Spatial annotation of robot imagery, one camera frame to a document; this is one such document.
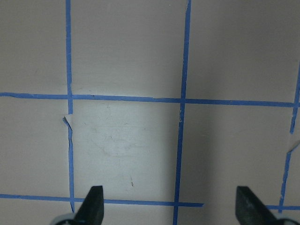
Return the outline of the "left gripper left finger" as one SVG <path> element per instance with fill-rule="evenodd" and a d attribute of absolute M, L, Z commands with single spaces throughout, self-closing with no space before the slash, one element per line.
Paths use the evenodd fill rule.
<path fill-rule="evenodd" d="M 52 225 L 101 225 L 104 219 L 103 186 L 92 186 L 75 214 L 65 214 L 51 221 Z"/>

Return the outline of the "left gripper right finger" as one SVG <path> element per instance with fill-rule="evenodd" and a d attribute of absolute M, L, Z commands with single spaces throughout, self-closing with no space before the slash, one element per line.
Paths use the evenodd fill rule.
<path fill-rule="evenodd" d="M 235 216 L 240 225 L 299 224 L 287 217 L 276 217 L 247 186 L 236 187 Z"/>

